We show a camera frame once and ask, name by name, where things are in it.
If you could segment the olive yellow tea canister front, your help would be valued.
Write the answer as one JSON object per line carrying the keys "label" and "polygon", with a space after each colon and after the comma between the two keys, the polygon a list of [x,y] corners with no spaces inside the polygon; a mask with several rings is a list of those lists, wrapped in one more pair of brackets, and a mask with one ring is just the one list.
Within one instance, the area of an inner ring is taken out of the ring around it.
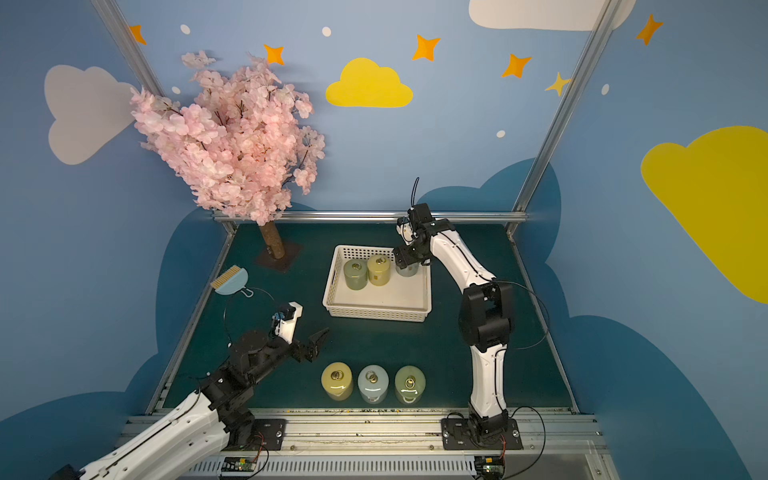
{"label": "olive yellow tea canister front", "polygon": [[343,401],[351,396],[354,390],[353,380],[350,367],[343,362],[329,364],[321,376],[323,390],[334,401]]}

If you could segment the grey-blue tea canister back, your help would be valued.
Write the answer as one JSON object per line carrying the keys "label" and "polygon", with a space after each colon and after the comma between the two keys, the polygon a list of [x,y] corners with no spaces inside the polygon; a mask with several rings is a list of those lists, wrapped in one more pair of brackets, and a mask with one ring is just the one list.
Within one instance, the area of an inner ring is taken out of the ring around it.
{"label": "grey-blue tea canister back", "polygon": [[407,265],[406,267],[400,267],[396,265],[396,272],[398,275],[404,278],[415,276],[419,271],[420,265],[418,263]]}

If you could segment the yellow tea canister back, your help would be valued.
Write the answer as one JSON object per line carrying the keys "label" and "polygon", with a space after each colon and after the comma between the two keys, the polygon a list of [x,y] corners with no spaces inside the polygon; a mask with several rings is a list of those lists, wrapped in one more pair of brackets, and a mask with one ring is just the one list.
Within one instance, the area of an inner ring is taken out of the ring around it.
{"label": "yellow tea canister back", "polygon": [[374,286],[386,285],[391,277],[391,261],[387,255],[374,255],[367,260],[368,281]]}

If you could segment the pale blue tea canister front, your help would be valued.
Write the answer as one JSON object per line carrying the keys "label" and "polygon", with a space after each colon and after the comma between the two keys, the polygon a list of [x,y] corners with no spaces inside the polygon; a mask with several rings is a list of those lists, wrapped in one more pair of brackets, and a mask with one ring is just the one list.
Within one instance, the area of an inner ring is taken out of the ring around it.
{"label": "pale blue tea canister front", "polygon": [[358,389],[368,404],[381,403],[387,396],[389,384],[389,375],[380,365],[368,365],[358,375]]}

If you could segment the white perforated plastic basket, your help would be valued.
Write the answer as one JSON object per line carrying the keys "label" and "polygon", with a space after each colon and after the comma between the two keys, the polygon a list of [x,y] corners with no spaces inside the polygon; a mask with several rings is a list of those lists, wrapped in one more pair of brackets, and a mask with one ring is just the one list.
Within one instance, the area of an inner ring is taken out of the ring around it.
{"label": "white perforated plastic basket", "polygon": [[[344,267],[349,261],[368,266],[374,257],[390,261],[390,278],[381,286],[366,285],[353,290],[347,285]],[[411,276],[396,272],[393,249],[357,245],[335,247],[323,296],[323,306],[333,317],[424,322],[432,310],[431,271],[417,265]]]}

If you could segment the green tea canister back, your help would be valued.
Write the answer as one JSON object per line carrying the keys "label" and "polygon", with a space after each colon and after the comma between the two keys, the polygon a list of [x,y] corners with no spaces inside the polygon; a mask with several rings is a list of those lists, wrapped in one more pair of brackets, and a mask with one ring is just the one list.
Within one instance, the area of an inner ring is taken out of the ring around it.
{"label": "green tea canister back", "polygon": [[350,290],[362,290],[368,282],[367,261],[362,259],[350,259],[343,266],[343,274],[347,287]]}

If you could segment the green tea canister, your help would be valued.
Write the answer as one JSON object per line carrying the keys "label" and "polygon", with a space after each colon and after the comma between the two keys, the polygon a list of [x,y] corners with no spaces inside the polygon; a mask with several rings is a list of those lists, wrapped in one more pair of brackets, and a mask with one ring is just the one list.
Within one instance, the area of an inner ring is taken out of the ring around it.
{"label": "green tea canister", "polygon": [[426,377],[421,369],[413,365],[400,368],[394,380],[397,399],[404,405],[419,402],[426,389]]}
{"label": "green tea canister", "polygon": [[350,259],[343,266],[343,274],[347,287],[350,290],[362,290],[368,282],[367,261],[362,259]]}

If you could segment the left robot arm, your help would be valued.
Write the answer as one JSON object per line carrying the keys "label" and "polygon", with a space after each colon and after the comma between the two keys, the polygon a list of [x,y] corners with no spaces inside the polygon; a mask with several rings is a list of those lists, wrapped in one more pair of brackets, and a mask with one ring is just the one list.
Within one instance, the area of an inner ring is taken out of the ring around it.
{"label": "left robot arm", "polygon": [[205,458],[228,448],[264,447],[263,430],[247,402],[254,387],[288,358],[313,361],[327,340],[324,328],[304,343],[249,331],[199,389],[141,434],[76,469],[67,464],[53,479],[177,479]]}

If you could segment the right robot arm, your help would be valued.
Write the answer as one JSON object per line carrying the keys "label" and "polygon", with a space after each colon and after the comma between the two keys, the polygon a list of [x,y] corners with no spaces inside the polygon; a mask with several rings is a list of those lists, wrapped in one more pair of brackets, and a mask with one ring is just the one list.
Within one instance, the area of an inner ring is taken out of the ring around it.
{"label": "right robot arm", "polygon": [[425,203],[411,206],[397,221],[397,231],[404,241],[394,249],[399,268],[437,260],[457,284],[462,294],[458,327],[472,361],[472,431],[480,438],[504,432],[509,419],[504,394],[505,356],[515,329],[513,287],[498,282],[472,254],[453,224],[435,218]]}

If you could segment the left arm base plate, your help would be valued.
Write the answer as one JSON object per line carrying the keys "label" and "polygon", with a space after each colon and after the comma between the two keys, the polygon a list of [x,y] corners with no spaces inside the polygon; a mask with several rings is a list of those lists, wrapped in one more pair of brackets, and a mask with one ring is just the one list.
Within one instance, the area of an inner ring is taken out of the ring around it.
{"label": "left arm base plate", "polygon": [[270,451],[280,451],[286,426],[287,420],[283,418],[256,418],[244,427],[237,445],[244,450],[265,447]]}

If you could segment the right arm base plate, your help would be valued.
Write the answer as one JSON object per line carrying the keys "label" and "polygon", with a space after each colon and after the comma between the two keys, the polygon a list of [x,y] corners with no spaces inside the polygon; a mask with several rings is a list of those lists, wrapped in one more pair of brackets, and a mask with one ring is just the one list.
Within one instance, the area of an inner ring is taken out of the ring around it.
{"label": "right arm base plate", "polygon": [[476,434],[471,422],[458,416],[447,416],[440,421],[445,450],[523,450],[522,434],[515,420],[510,419],[507,429],[495,435]]}

